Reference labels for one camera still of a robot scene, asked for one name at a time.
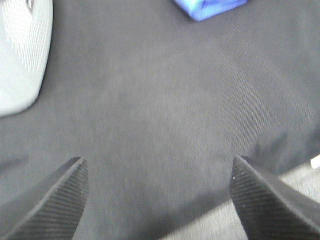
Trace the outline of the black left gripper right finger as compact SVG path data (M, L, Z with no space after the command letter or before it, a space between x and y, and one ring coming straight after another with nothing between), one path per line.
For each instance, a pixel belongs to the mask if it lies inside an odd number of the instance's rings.
M229 194L249 240L320 238L320 204L248 157L233 159Z

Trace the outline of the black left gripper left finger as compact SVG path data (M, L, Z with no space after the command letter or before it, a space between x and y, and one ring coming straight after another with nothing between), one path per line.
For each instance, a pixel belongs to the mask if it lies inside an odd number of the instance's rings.
M87 161L68 160L0 207L2 240L71 240L89 195Z

